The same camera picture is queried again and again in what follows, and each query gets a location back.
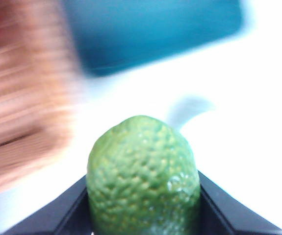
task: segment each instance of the black holder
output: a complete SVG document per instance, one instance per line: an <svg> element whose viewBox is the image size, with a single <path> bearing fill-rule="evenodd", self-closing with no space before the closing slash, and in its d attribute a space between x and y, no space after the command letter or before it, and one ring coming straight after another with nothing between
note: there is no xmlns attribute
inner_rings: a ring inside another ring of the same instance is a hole
<svg viewBox="0 0 282 235"><path fill-rule="evenodd" d="M282 230L248 209L200 173L200 235L282 235ZM3 235L90 235L85 177L54 201Z"/></svg>

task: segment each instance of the lime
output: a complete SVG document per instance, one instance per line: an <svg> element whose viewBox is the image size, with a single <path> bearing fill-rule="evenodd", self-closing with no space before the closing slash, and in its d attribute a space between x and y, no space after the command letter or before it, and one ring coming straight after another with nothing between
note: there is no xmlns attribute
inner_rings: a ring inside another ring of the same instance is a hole
<svg viewBox="0 0 282 235"><path fill-rule="evenodd" d="M87 191L96 235L194 235L200 182L192 150L167 124L128 118L94 144Z"/></svg>

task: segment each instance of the brown blurred object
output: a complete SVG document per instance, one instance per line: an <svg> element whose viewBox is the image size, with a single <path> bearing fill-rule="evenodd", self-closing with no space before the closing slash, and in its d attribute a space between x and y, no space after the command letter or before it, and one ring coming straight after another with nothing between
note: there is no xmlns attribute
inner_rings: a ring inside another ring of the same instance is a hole
<svg viewBox="0 0 282 235"><path fill-rule="evenodd" d="M0 192L70 139L78 66L65 25L58 1L0 0Z"/></svg>

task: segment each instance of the teal object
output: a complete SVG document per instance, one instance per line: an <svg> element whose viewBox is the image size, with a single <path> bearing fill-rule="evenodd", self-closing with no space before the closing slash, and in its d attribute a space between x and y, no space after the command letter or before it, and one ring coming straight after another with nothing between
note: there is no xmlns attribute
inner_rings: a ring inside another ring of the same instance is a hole
<svg viewBox="0 0 282 235"><path fill-rule="evenodd" d="M61 0L85 71L107 75L234 34L239 0Z"/></svg>

